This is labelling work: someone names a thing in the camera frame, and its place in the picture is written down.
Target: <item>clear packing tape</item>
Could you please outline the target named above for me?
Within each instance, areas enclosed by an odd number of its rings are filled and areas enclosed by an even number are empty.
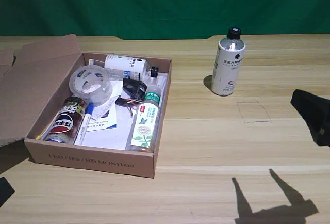
[[[111,96],[112,86],[107,71],[96,65],[76,70],[70,77],[72,93],[95,107],[104,104]]]

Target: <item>blue marker cap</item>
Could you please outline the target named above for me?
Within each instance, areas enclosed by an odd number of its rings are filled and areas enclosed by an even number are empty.
[[[93,104],[88,105],[86,114],[92,114],[93,110],[94,110],[94,105]]]

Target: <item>green backdrop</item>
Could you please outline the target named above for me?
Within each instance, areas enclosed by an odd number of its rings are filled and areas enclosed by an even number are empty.
[[[0,36],[196,39],[330,33],[330,0],[0,0]]]

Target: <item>marker pen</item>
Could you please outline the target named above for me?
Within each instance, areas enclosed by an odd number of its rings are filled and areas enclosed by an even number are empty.
[[[89,121],[91,120],[93,110],[94,110],[94,105],[93,104],[88,105],[85,117],[84,117],[83,122],[80,126],[77,138],[74,142],[74,145],[81,145],[83,143],[82,141],[84,140],[84,137],[86,135],[86,130],[87,130]]]

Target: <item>canned drink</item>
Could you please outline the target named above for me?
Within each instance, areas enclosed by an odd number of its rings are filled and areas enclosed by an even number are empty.
[[[86,109],[87,103],[83,99],[78,97],[67,98],[45,140],[73,144]]]

